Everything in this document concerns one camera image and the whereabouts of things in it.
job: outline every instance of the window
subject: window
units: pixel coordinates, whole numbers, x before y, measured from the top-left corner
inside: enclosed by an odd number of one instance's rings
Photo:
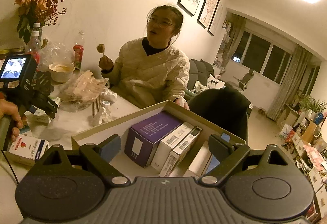
[[[313,85],[315,84],[318,73],[319,73],[319,69],[320,69],[320,66],[316,66],[316,67],[311,68],[308,80],[307,80],[307,82],[305,84],[305,88],[303,89],[302,94],[304,94],[304,95],[310,95],[311,94],[311,91],[313,89]]]
[[[240,63],[266,78],[280,84],[287,70],[291,55],[277,45],[245,31],[232,56]]]

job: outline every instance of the purple box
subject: purple box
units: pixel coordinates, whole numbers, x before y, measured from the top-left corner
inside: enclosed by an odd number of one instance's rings
[[[130,127],[125,145],[125,154],[141,167],[147,167],[157,147],[166,135],[183,122],[162,111]]]

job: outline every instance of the handheld device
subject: handheld device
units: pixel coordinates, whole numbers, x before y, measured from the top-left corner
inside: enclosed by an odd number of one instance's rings
[[[30,54],[7,57],[0,70],[0,91],[6,95],[8,101],[17,105],[21,116],[34,105],[54,118],[58,106],[46,94],[31,86],[36,68],[37,63]],[[0,150],[8,149],[14,125],[10,116],[1,118]]]
[[[118,135],[76,150],[53,145],[16,188],[21,223],[309,223],[313,188],[278,146],[250,150],[217,135],[208,143],[220,165],[198,181],[136,177],[133,183],[109,164],[120,151]]]

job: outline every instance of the hand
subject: hand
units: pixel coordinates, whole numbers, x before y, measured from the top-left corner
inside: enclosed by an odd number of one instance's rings
[[[179,106],[182,106],[183,108],[190,110],[187,101],[184,98],[177,98],[174,100],[175,103],[177,103]]]
[[[113,62],[109,57],[104,55],[100,58],[99,67],[104,70],[111,70],[113,68]]]
[[[14,121],[16,121],[16,127],[11,131],[11,140],[15,141],[19,136],[19,129],[23,128],[23,121],[26,120],[26,116],[23,115],[21,118],[18,112],[18,108],[12,102],[0,99],[0,110],[4,115],[10,115]]]

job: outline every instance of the barcode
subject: barcode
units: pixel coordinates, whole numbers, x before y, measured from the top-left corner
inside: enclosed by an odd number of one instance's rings
[[[184,150],[184,148],[186,148],[186,146],[187,146],[188,143],[189,143],[188,141],[185,141],[185,142],[184,142],[184,143],[179,147],[179,149]]]
[[[174,140],[177,139],[177,136],[173,135],[170,139],[167,140],[167,144],[170,145],[171,143],[174,142]]]

